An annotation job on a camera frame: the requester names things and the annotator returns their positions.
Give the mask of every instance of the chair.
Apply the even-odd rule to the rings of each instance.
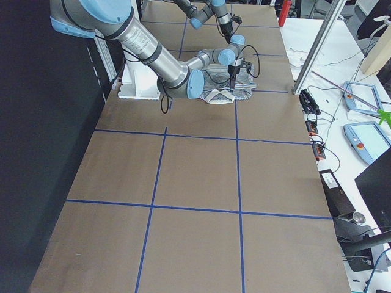
[[[332,0],[315,0],[312,10],[310,12],[309,18],[313,18],[315,13],[326,16],[327,12],[330,9]],[[348,23],[349,19],[354,16],[354,5],[356,0],[347,1],[345,6],[342,8],[341,16],[344,19],[345,23]]]

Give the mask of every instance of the blue joint cover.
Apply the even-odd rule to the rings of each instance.
[[[218,59],[221,65],[230,65],[235,61],[235,53],[232,50],[224,49],[220,52]]]
[[[124,22],[130,15],[130,0],[79,0],[94,18],[108,24]]]
[[[194,29],[199,29],[202,27],[201,21],[199,21],[197,18],[193,17],[190,19],[190,24]]]
[[[212,5],[215,7],[223,6],[225,4],[225,0],[212,0]]]
[[[73,35],[80,38],[94,38],[95,32],[84,31],[78,27],[70,26],[67,23],[62,23],[61,21],[55,20],[53,17],[50,17],[51,26],[56,32],[61,32],[67,35]]]
[[[246,42],[246,39],[242,35],[233,35],[231,37],[231,43],[237,44],[237,45],[244,45]]]
[[[195,69],[190,73],[186,93],[189,99],[196,99],[202,94],[205,78],[201,70]]]

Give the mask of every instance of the red cylinder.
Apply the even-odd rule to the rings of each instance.
[[[292,1],[291,0],[284,0],[282,4],[282,9],[280,12],[280,18],[279,18],[279,26],[282,27],[285,24],[285,20],[288,16],[289,8],[291,8]]]

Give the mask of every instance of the white label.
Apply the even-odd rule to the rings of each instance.
[[[129,47],[133,53],[140,54],[149,44],[150,39],[139,29],[134,29],[131,32],[129,39],[125,42],[127,47]]]
[[[338,184],[331,173],[323,173],[322,177],[330,189],[338,187]]]

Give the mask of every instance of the white desk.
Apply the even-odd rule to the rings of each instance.
[[[282,37],[287,53],[292,51],[309,52],[312,43],[319,31],[322,24],[322,20],[307,20],[288,18],[285,26],[281,28]],[[349,81],[354,74],[359,62],[363,58],[363,54],[360,53],[353,58],[343,61],[340,64],[319,66],[319,64],[329,64],[332,62],[339,62],[345,58],[351,57],[360,49],[354,41],[352,35],[349,33],[348,28],[343,21],[337,21],[329,38],[326,40],[325,45],[321,51],[321,54],[317,60],[317,65],[314,70],[320,75],[330,79],[336,84],[343,84],[345,81]],[[297,77],[300,68],[291,67],[294,77]],[[357,75],[357,81],[365,77],[361,71]],[[386,91],[380,84],[376,77],[376,74],[364,79],[362,81],[366,84],[373,84],[376,86],[382,101],[390,101]],[[309,85],[315,85],[321,88],[329,88],[332,85],[326,81],[311,75],[305,83],[305,87]],[[316,102],[321,110],[324,110],[330,114],[333,114],[337,108],[337,104],[342,95],[339,90],[319,90],[316,88],[310,88]],[[391,110],[390,107],[383,105],[385,110]],[[326,114],[321,114],[319,118],[325,118],[330,120],[331,117]],[[369,116],[360,118],[361,121],[379,121]],[[329,138],[326,146],[335,152],[341,160],[340,169],[335,173],[339,183],[343,190],[347,194],[351,203],[357,211],[362,212],[367,221],[365,225],[371,227],[377,227],[377,224],[373,220],[366,207],[358,189],[354,182],[354,179],[365,170],[367,165],[359,158],[355,151],[351,148],[350,143],[346,139],[342,126],[348,123],[355,123],[356,121],[348,120],[347,108],[342,102],[335,114],[335,121],[333,122],[330,131]],[[327,128],[329,123],[325,121],[319,121],[318,130],[320,136],[326,139]],[[391,136],[390,128],[386,123],[383,123],[382,129],[385,130],[387,135]],[[318,165],[319,170],[331,169],[335,170],[338,166],[337,159],[326,151],[326,160],[320,161]],[[345,264],[346,273],[348,275],[349,283],[352,291],[362,292],[365,286],[365,281],[370,276],[370,271],[366,272],[353,272],[348,264]],[[353,282],[353,279],[360,280],[360,282]],[[391,291],[391,270],[386,273],[376,273],[372,279],[369,292],[376,292],[376,289],[382,289]]]

